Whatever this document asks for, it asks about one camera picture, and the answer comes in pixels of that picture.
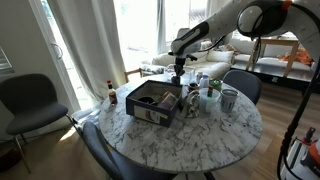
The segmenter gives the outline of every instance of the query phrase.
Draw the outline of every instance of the brown bottle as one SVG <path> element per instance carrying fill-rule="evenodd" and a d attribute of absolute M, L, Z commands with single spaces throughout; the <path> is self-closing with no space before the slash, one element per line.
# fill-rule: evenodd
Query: brown bottle
<path fill-rule="evenodd" d="M 118 104 L 116 90 L 113 89 L 111 80 L 108 80 L 107 83 L 108 83 L 108 88 L 109 88 L 108 96 L 109 96 L 110 103 L 112 105 L 116 105 L 116 104 Z"/>

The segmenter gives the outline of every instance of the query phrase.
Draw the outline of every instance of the wooden floor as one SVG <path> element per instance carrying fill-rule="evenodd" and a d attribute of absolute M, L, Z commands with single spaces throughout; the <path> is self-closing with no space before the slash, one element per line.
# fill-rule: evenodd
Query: wooden floor
<path fill-rule="evenodd" d="M 286 132 L 301 99 L 299 91 L 263 84 L 262 95 L 257 104 L 263 119 L 263 134 L 260 142 L 243 160 L 227 168 L 214 171 L 216 179 L 250 179 L 276 134 Z M 310 126 L 320 129 L 319 104 L 320 95 L 313 94 L 300 120 L 296 136 L 303 137 Z M 52 133 L 26 145 L 26 158 L 32 173 L 28 174 L 20 161 L 9 170 L 1 172 L 0 180 L 107 179 L 108 176 L 92 158 L 76 132 L 69 138 L 61 140 L 61 137 L 67 132 L 68 130 Z M 314 137 L 320 137 L 318 131 Z M 176 179 L 184 179 L 184 176 L 179 175 Z M 203 179 L 203 177 L 201 174 L 192 174 L 189 179 Z"/>

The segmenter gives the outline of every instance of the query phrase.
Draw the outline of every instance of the gray chair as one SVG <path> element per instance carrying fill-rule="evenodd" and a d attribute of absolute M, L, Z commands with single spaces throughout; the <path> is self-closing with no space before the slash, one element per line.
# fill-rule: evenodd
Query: gray chair
<path fill-rule="evenodd" d="M 49 125 L 64 116 L 71 121 L 68 108 L 58 103 L 52 82 L 43 74 L 21 75 L 3 81 L 0 84 L 0 100 L 14 115 L 6 132 L 14 136 L 14 142 L 30 173 L 18 135 L 27 143 L 24 133 Z"/>
<path fill-rule="evenodd" d="M 258 103 L 262 83 L 257 76 L 241 70 L 231 70 L 223 77 L 223 82 L 241 91 L 254 104 Z"/>
<path fill-rule="evenodd" d="M 160 180 L 173 179 L 176 176 L 144 168 L 126 159 L 108 145 L 101 131 L 91 121 L 85 122 L 83 126 L 83 139 L 92 156 L 112 179 Z"/>

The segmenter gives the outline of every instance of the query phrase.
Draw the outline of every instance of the dark box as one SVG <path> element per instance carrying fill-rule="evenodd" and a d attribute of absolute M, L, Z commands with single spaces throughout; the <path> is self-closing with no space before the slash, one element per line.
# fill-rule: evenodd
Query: dark box
<path fill-rule="evenodd" d="M 167 91 L 178 98 L 178 101 L 171 109 L 164 109 L 138 101 L 142 97 L 161 98 Z M 137 119 L 169 127 L 178 109 L 181 93 L 182 85 L 148 80 L 126 97 L 127 114 L 135 116 Z"/>

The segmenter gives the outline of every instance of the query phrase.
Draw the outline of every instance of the marble table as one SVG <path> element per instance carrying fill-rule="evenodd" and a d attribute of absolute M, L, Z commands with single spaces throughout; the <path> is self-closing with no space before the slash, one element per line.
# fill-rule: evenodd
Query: marble table
<path fill-rule="evenodd" d="M 162 76 L 149 78 L 161 80 Z M 105 100 L 99 115 L 105 139 L 132 161 L 162 172 L 209 172 L 241 160 L 257 145 L 261 116 L 241 92 L 231 113 L 220 111 L 219 102 L 211 114 L 198 118 L 181 117 L 178 110 L 166 128 L 126 114 L 126 96 L 143 82 L 118 88 L 118 104 Z M 232 87 L 223 84 L 224 88 Z"/>

